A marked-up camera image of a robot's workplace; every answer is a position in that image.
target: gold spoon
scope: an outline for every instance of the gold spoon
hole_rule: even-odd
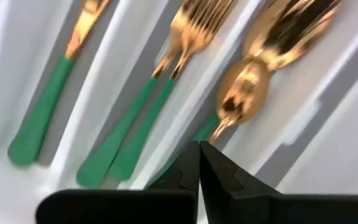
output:
[[[232,125],[248,121],[262,107],[272,71],[302,56],[332,22],[341,0],[270,0],[252,23],[244,41],[243,59],[219,87],[219,126],[212,144]]]

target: green fork handle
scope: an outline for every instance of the green fork handle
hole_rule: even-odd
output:
[[[7,154],[15,165],[28,166],[38,158],[56,102],[72,68],[72,60],[59,59],[40,99],[9,146]]]
[[[78,184],[87,188],[97,188],[103,183],[109,167],[131,127],[132,122],[157,82],[158,79],[151,78],[144,85],[139,96],[120,119],[117,126],[102,142],[100,147],[93,151],[85,160],[77,172],[76,179]]]
[[[204,124],[204,126],[198,131],[198,133],[193,137],[194,141],[203,141],[205,140],[207,134],[209,134],[214,127],[219,124],[219,118],[214,113],[208,121]],[[148,189],[156,180],[158,180],[164,173],[169,169],[169,167],[175,162],[175,159],[179,156],[179,153],[174,155],[165,165],[164,167],[146,184],[145,189]]]
[[[112,162],[109,175],[117,181],[128,180],[134,172],[137,161],[139,160],[143,146],[147,140],[150,129],[163,108],[166,100],[172,92],[175,81],[169,79],[165,84],[160,96],[148,113],[145,121],[136,131],[134,137],[128,142],[124,149],[118,153],[116,159]]]

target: gold fork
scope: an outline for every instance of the gold fork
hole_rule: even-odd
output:
[[[88,156],[80,167],[76,177],[80,185],[94,188],[102,184],[133,120],[157,84],[159,76],[170,65],[176,54],[182,51],[182,33],[189,26],[189,14],[194,13],[202,1],[205,0],[185,0],[180,6],[170,25],[171,39],[167,52],[159,61],[150,80],[146,82],[135,102],[128,108],[102,144]]]
[[[185,28],[181,30],[181,48],[183,52],[179,62],[147,115],[146,120],[111,164],[109,174],[113,179],[122,181],[131,177],[149,131],[171,93],[175,79],[183,70],[190,56],[203,50],[211,43],[230,11],[233,2],[234,0],[197,0],[184,3],[182,7],[183,14],[181,14],[183,17],[177,20],[186,24]]]

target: white plastic tray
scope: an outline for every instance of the white plastic tray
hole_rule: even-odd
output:
[[[104,187],[141,189],[196,132],[194,124],[208,118],[201,108],[212,109],[216,84],[239,58],[244,28],[260,3],[238,0],[211,45],[181,75],[132,178]],[[64,47],[79,7],[72,0],[0,0],[0,223],[33,223],[44,197],[79,187],[78,168],[125,109],[123,102],[136,97],[148,79],[179,5],[114,2],[65,87],[45,139],[44,161],[18,169],[7,159],[8,145]],[[344,0],[319,44],[276,72],[261,113],[228,133],[217,142],[223,153],[282,192],[358,194],[358,1]],[[202,206],[200,223],[205,223]]]

